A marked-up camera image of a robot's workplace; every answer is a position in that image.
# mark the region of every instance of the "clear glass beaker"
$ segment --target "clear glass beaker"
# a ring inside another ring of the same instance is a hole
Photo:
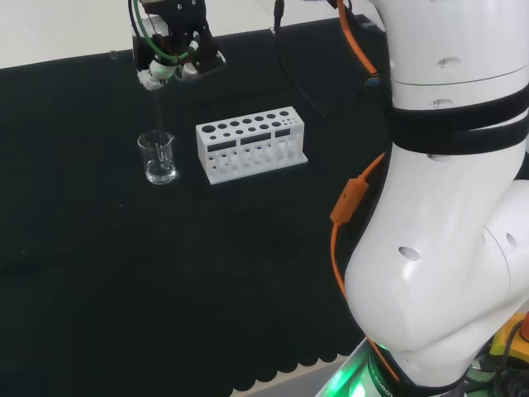
[[[174,136],[165,131],[146,132],[138,138],[145,175],[152,184],[168,184],[178,176],[173,142]]]

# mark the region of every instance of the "black tablecloth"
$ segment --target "black tablecloth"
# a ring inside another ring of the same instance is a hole
[[[384,64],[384,38],[360,39]],[[329,213],[387,139],[379,109],[355,105],[365,75],[337,21],[284,30],[324,122],[269,31],[219,44],[223,71],[160,94],[182,173],[164,187],[136,148],[155,116],[130,53],[0,71],[0,395],[228,396],[361,340]],[[290,105],[308,164],[211,187],[194,126]]]

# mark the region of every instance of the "robotic arm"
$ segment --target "robotic arm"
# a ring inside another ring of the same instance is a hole
[[[129,13],[138,78],[147,89],[165,86],[173,75],[196,79],[226,64],[207,24],[205,0],[129,0]]]
[[[130,1],[148,89],[226,63],[204,0],[142,0],[144,21]],[[374,341],[360,381],[368,397],[454,395],[529,299],[529,183],[513,182],[529,131],[529,1],[371,2],[387,32],[394,144],[346,272]]]

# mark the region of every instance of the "orange cable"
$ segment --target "orange cable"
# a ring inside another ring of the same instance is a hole
[[[376,160],[373,161],[371,165],[365,169],[362,175],[358,177],[358,179],[366,180],[371,175],[373,170],[380,164],[380,161],[382,161],[383,158],[384,153],[377,157]]]
[[[338,265],[336,264],[336,239],[338,238],[338,228],[340,225],[334,223],[332,225],[332,234],[331,234],[331,259],[332,259],[332,269],[334,270],[334,276],[338,285],[340,286],[340,291],[343,293],[346,298],[346,287],[344,286],[344,280],[341,278],[340,271],[338,270]]]
[[[367,167],[365,169],[365,171],[358,177],[358,180],[359,181],[364,181],[369,177],[369,175],[371,175],[371,173],[374,171],[374,169],[380,164],[380,161],[382,161],[382,159],[384,158],[385,156],[385,153],[383,153],[382,155],[380,155],[379,157],[376,158],[375,161],[373,161],[369,167]],[[351,191],[343,194],[343,198],[349,194],[351,196]],[[341,219],[340,221],[333,221],[333,224],[332,224],[332,233],[331,233],[331,260],[332,260],[332,269],[334,270],[334,276],[336,277],[336,281],[338,282],[338,285],[340,286],[340,291],[341,293],[344,295],[344,298],[346,298],[347,300],[347,297],[346,297],[346,287],[344,286],[344,280],[341,278],[341,274],[340,274],[340,271],[338,270],[338,265],[336,263],[336,240],[338,238],[338,229],[340,228],[340,226],[343,224],[344,220]],[[400,382],[400,379],[398,378],[397,376],[397,373],[393,370],[393,368],[389,365],[389,363],[386,361],[386,359],[382,356],[382,353],[380,353],[380,350],[379,350],[379,347],[377,346],[377,344],[375,342],[373,342],[369,337],[367,337],[367,340],[369,342],[369,344],[371,345],[371,347],[373,348],[373,350],[375,351],[375,353],[377,354],[377,356],[379,356],[379,359],[382,361],[382,363],[384,364],[384,366],[386,367],[386,369],[388,370],[389,374],[397,381],[397,382]]]
[[[349,42],[350,48],[355,52],[356,56],[358,57],[358,60],[362,63],[362,65],[367,69],[367,71],[371,75],[377,74],[377,69],[373,66],[371,61],[364,54],[364,52],[362,51],[350,31],[349,22],[347,21],[346,15],[346,6],[344,6],[343,0],[338,0],[336,3],[338,4],[338,12],[340,13],[341,29],[343,30],[344,35],[347,41]]]

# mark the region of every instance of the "white floor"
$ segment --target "white floor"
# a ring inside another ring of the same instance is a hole
[[[215,36],[267,29],[274,0],[207,0]],[[284,25],[335,17],[325,0],[286,0]],[[126,0],[0,0],[0,69],[131,48]]]

